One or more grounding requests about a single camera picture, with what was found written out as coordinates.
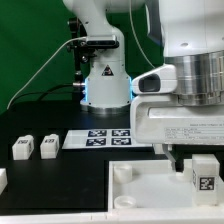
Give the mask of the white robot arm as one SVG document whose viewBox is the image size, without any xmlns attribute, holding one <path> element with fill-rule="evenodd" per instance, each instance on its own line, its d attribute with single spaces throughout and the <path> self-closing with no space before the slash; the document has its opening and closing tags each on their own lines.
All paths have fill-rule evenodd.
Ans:
<svg viewBox="0 0 224 224">
<path fill-rule="evenodd" d="M 63 0 L 84 25 L 91 50 L 84 110 L 130 110 L 133 137 L 161 147 L 175 170 L 184 151 L 224 150 L 224 0 Z M 149 36 L 163 45 L 162 66 L 130 79 L 124 38 L 109 12 L 145 6 Z"/>
</svg>

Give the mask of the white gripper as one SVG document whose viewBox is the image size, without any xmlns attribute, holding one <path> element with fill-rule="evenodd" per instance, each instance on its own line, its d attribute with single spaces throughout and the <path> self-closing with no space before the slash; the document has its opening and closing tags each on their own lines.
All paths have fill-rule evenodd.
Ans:
<svg viewBox="0 0 224 224">
<path fill-rule="evenodd" d="M 130 108 L 130 127 L 139 143 L 165 144 L 163 152 L 176 171 L 173 145 L 224 145 L 224 105 L 187 107 L 173 95 L 139 95 Z"/>
</svg>

